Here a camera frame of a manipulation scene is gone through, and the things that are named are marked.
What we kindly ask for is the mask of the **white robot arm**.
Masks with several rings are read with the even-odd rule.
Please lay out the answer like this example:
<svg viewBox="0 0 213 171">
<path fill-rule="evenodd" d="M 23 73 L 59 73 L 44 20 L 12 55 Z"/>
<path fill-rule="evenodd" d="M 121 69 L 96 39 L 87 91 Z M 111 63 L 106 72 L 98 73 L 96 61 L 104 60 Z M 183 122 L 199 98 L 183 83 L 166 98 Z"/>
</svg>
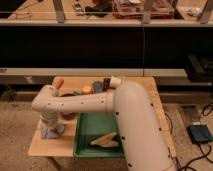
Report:
<svg viewBox="0 0 213 171">
<path fill-rule="evenodd" d="M 38 112 L 109 113 L 116 117 L 129 171 L 176 171 L 154 106 L 146 88 L 135 81 L 122 81 L 113 91 L 57 97 L 45 85 L 32 102 Z"/>
</svg>

